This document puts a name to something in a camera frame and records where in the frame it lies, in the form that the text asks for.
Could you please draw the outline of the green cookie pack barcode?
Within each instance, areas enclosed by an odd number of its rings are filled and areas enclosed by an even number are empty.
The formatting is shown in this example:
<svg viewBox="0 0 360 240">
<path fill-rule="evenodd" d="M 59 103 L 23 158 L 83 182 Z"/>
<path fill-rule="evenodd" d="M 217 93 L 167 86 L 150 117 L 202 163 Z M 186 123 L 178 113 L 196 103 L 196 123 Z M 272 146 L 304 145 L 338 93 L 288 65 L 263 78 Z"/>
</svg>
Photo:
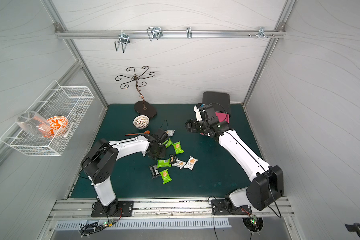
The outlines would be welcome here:
<svg viewBox="0 0 360 240">
<path fill-rule="evenodd" d="M 170 159 L 157 161 L 157 168 L 165 168 L 165 167 L 171 167 L 171 166 L 172 166 L 172 163 L 171 163 Z"/>
</svg>

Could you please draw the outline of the green cookie pack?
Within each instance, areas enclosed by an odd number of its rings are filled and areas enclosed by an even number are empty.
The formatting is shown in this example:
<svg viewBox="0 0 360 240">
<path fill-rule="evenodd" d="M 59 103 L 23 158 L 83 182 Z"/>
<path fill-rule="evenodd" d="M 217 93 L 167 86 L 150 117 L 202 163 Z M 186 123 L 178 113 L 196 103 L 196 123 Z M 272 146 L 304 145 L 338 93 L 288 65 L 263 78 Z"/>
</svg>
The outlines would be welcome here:
<svg viewBox="0 0 360 240">
<path fill-rule="evenodd" d="M 170 174 L 168 172 L 168 169 L 165 169 L 163 171 L 160 172 L 160 175 L 162 177 L 163 180 L 163 184 L 169 183 L 172 181 L 172 178 L 170 177 Z"/>
<path fill-rule="evenodd" d="M 174 150 L 175 150 L 175 154 L 178 155 L 178 154 L 182 154 L 184 153 L 185 151 L 182 149 L 182 145 L 181 145 L 181 142 L 176 142 L 176 143 L 173 143 L 172 146 L 174 147 Z"/>
<path fill-rule="evenodd" d="M 173 144 L 171 139 L 168 139 L 168 141 L 165 143 L 165 147 L 169 148 Z"/>
</svg>

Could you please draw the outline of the black cookie pack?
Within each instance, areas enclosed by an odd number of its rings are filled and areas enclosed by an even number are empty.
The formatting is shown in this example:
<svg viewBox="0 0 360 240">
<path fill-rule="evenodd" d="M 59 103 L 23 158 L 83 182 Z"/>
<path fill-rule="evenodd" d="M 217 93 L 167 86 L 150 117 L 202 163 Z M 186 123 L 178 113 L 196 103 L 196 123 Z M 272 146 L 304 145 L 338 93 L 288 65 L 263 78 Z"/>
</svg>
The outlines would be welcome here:
<svg viewBox="0 0 360 240">
<path fill-rule="evenodd" d="M 149 166 L 149 169 L 151 171 L 152 179 L 155 179 L 155 178 L 157 178 L 157 177 L 159 177 L 161 175 L 159 170 L 158 170 L 157 165 L 151 165 L 151 166 Z"/>
<path fill-rule="evenodd" d="M 175 154 L 170 155 L 170 164 L 176 164 L 177 163 L 177 156 Z"/>
</svg>

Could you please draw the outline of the black cookie pack bottom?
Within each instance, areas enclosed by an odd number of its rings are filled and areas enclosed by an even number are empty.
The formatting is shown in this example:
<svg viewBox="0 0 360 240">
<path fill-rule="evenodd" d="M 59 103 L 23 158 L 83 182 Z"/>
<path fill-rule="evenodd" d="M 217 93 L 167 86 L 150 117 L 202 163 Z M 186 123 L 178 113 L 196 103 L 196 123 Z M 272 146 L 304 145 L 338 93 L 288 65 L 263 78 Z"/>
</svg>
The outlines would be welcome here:
<svg viewBox="0 0 360 240">
<path fill-rule="evenodd" d="M 149 169 L 151 171 L 152 179 L 155 179 L 155 178 L 157 178 L 157 177 L 159 177 L 161 175 L 159 170 L 158 170 L 157 165 L 151 165 L 151 166 L 149 166 Z"/>
</svg>

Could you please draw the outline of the black pink drawer cabinet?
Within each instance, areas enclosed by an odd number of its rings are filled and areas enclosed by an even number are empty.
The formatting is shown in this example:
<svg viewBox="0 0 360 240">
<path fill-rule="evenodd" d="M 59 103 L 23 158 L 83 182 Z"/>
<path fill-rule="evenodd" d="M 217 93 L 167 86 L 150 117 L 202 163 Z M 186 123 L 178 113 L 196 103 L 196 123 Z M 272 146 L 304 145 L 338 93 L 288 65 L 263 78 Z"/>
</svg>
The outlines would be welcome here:
<svg viewBox="0 0 360 240">
<path fill-rule="evenodd" d="M 229 94 L 208 91 L 203 93 L 202 100 L 203 104 L 211 104 L 214 107 L 215 113 L 220 122 L 230 122 L 231 99 Z"/>
</svg>

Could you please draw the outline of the white cookie pack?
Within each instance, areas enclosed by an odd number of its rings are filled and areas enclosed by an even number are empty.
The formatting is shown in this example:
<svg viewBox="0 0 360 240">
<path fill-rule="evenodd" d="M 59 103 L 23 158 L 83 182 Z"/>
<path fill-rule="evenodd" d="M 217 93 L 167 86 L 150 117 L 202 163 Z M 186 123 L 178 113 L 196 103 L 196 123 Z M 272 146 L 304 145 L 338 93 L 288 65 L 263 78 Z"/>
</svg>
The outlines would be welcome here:
<svg viewBox="0 0 360 240">
<path fill-rule="evenodd" d="M 185 169 L 193 170 L 195 164 L 197 163 L 198 159 L 193 158 L 190 156 L 189 160 L 187 161 L 186 165 L 184 166 Z"/>
<path fill-rule="evenodd" d="M 186 162 L 176 159 L 176 161 L 173 162 L 171 165 L 172 167 L 178 167 L 179 169 L 182 169 L 186 164 Z"/>
<path fill-rule="evenodd" d="M 166 133 L 168 134 L 168 136 L 172 137 L 175 133 L 175 130 L 167 130 Z"/>
</svg>

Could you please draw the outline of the white patterned small bowl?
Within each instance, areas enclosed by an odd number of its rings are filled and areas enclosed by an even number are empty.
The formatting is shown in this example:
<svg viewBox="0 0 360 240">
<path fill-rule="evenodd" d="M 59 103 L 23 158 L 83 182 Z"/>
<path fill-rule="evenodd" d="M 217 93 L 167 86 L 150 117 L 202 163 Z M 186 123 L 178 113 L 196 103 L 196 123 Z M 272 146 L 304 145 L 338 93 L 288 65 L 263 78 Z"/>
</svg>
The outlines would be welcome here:
<svg viewBox="0 0 360 240">
<path fill-rule="evenodd" d="M 145 129 L 146 127 L 148 127 L 150 123 L 150 118 L 145 116 L 145 115 L 140 115 L 137 116 L 134 120 L 133 120 L 133 124 L 137 129 Z"/>
</svg>

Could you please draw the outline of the white cookie pack lower right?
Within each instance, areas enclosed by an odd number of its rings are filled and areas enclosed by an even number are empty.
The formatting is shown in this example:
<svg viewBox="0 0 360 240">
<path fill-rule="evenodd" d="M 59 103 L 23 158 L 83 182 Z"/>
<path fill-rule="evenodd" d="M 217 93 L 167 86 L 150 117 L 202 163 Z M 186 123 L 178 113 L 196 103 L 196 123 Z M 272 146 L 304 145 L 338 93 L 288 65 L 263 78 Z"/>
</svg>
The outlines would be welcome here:
<svg viewBox="0 0 360 240">
<path fill-rule="evenodd" d="M 197 163 L 198 159 L 193 158 L 190 156 L 189 160 L 187 161 L 186 165 L 184 166 L 185 169 L 193 170 L 195 164 Z"/>
</svg>

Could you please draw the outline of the green mat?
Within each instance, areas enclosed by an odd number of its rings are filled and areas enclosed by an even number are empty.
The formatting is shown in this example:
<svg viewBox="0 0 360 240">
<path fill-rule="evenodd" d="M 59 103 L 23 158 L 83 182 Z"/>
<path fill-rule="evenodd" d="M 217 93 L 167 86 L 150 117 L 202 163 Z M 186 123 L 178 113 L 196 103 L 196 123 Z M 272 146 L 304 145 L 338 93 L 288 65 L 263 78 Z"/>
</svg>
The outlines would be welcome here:
<svg viewBox="0 0 360 240">
<path fill-rule="evenodd" d="M 177 197 L 224 197 L 238 188 L 247 187 L 250 181 L 236 160 L 215 140 L 200 134 L 189 133 L 185 123 L 195 118 L 195 104 L 156 104 L 157 115 L 150 120 L 148 130 L 158 128 L 175 130 L 172 141 L 180 141 L 185 151 L 179 159 L 187 162 L 189 156 L 198 159 L 193 170 L 168 168 L 172 181 L 163 184 L 161 176 L 152 179 L 149 166 L 157 161 L 143 157 L 142 153 L 121 158 L 115 163 L 111 176 L 113 189 L 118 198 L 177 198 Z M 132 104 L 111 104 L 95 138 L 119 141 L 139 131 L 133 125 L 138 116 Z M 240 138 L 262 158 L 242 105 L 231 105 L 230 125 Z M 79 178 L 72 198 L 94 198 L 95 190 L 90 181 Z"/>
</svg>

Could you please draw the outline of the brown metal hook stand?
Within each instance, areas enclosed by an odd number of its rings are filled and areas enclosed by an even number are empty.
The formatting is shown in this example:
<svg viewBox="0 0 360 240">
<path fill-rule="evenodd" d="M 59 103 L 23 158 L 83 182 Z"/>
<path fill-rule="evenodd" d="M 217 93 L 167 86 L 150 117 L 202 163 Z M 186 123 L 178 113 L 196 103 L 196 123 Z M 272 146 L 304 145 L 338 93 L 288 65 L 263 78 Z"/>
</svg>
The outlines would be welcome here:
<svg viewBox="0 0 360 240">
<path fill-rule="evenodd" d="M 133 71 L 133 75 L 131 77 L 125 75 L 118 75 L 115 77 L 115 81 L 119 82 L 123 78 L 128 79 L 127 82 L 122 83 L 120 85 L 120 88 L 122 90 L 128 89 L 130 87 L 130 84 L 135 84 L 135 88 L 141 100 L 134 104 L 134 110 L 139 115 L 144 115 L 149 119 L 152 119 L 157 115 L 157 109 L 145 100 L 145 97 L 142 94 L 142 88 L 147 85 L 147 82 L 145 80 L 149 78 L 153 78 L 156 75 L 156 73 L 150 72 L 149 66 L 143 66 L 141 67 L 141 69 L 144 70 L 144 72 L 138 75 L 134 67 L 128 67 L 126 69 L 126 72 Z"/>
</svg>

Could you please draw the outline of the metal hook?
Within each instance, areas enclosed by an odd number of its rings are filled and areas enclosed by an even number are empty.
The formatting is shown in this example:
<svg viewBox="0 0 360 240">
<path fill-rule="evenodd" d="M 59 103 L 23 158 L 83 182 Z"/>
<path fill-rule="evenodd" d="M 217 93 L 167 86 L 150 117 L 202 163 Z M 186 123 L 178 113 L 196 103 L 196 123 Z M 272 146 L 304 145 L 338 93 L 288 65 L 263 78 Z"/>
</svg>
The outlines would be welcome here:
<svg viewBox="0 0 360 240">
<path fill-rule="evenodd" d="M 248 34 L 250 38 L 257 38 L 257 39 L 269 39 L 273 38 L 273 34 L 267 34 L 264 27 L 260 27 L 256 34 Z"/>
<path fill-rule="evenodd" d="M 186 33 L 187 33 L 187 39 L 191 39 L 192 38 L 192 28 L 187 27 L 186 28 Z"/>
<path fill-rule="evenodd" d="M 118 40 L 114 42 L 116 52 L 122 51 L 123 53 L 126 51 L 127 45 L 130 43 L 130 37 L 125 33 L 121 33 L 118 36 Z"/>
<path fill-rule="evenodd" d="M 161 27 L 148 27 L 147 34 L 150 42 L 152 42 L 153 39 L 159 40 L 163 36 Z"/>
</svg>

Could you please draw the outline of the orange patterned bowl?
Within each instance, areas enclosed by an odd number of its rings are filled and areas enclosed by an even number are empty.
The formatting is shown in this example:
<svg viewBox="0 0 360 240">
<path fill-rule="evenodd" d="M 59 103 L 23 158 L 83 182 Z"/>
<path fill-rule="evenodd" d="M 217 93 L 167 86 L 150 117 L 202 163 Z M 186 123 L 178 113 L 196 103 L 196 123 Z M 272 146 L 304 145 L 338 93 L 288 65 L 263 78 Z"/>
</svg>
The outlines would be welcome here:
<svg viewBox="0 0 360 240">
<path fill-rule="evenodd" d="M 62 137 L 68 130 L 69 120 L 64 116 L 51 117 L 47 122 L 50 124 L 50 129 L 44 134 L 46 138 Z"/>
</svg>

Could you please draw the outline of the clear glass cup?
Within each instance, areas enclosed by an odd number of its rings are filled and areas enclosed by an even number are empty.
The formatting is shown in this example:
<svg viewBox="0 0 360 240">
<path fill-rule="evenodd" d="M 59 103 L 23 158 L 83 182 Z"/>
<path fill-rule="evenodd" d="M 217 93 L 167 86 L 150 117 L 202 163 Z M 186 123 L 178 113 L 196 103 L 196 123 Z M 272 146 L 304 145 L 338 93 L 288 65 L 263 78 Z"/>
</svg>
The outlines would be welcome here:
<svg viewBox="0 0 360 240">
<path fill-rule="evenodd" d="M 35 111 L 28 111 L 18 115 L 17 125 L 33 137 L 50 137 L 51 126 L 49 122 Z"/>
</svg>

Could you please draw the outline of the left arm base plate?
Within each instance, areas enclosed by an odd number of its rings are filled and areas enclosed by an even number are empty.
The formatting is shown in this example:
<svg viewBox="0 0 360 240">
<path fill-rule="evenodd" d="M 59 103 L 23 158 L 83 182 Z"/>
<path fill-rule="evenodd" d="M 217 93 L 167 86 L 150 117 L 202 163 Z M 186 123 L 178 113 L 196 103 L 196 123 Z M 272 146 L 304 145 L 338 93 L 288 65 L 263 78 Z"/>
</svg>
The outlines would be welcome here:
<svg viewBox="0 0 360 240">
<path fill-rule="evenodd" d="M 99 201 L 92 205 L 92 218 L 131 217 L 134 201 L 113 201 L 109 206 L 103 206 Z"/>
</svg>

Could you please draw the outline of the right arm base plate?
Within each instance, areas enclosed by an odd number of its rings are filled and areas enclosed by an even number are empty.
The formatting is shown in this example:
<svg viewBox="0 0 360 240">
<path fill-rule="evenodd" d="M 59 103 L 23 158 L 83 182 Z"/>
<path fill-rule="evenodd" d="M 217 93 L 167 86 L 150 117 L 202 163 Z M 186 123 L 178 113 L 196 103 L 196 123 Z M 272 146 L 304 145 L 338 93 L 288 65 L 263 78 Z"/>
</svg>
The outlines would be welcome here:
<svg viewBox="0 0 360 240">
<path fill-rule="evenodd" d="M 209 204 L 211 205 L 214 216 L 251 216 L 253 214 L 250 205 L 235 207 L 227 200 L 218 199 L 209 200 Z"/>
</svg>

